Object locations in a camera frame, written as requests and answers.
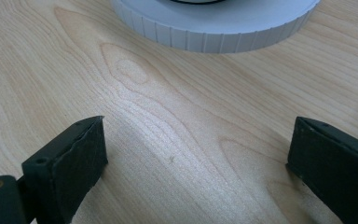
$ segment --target black object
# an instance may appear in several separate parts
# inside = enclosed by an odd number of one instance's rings
[[[358,140],[317,120],[297,118],[288,164],[344,222],[358,224]]]
[[[103,117],[83,119],[22,164],[24,176],[0,176],[0,224],[69,223],[107,164]]]
[[[213,4],[213,3],[218,3],[218,2],[223,2],[225,0],[214,0],[212,2],[204,2],[204,3],[192,3],[192,2],[186,2],[186,1],[181,1],[181,0],[171,0],[173,2],[177,2],[177,3],[183,3],[183,4],[190,4],[190,5],[209,5],[209,4]]]

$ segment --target wood grain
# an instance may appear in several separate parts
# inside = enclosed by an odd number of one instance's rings
[[[74,223],[339,223],[284,165],[296,116],[358,138],[358,1],[215,55],[138,36],[107,0],[0,0],[0,175],[95,115],[109,165]]]

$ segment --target white roll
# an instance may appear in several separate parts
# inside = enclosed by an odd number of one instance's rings
[[[261,49],[295,33],[319,0],[226,0],[207,5],[170,0],[111,0],[135,32],[160,44],[205,53]]]

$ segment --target table surface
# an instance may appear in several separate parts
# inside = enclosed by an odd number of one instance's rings
[[[109,164],[73,223],[339,223],[284,165],[297,116],[358,138],[358,0],[226,55],[146,40],[108,0],[0,0],[0,175],[96,115]]]

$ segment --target black rubber pad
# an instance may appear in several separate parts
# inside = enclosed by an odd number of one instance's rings
[[[288,164],[344,223],[358,224],[358,140],[326,123],[297,118]]]

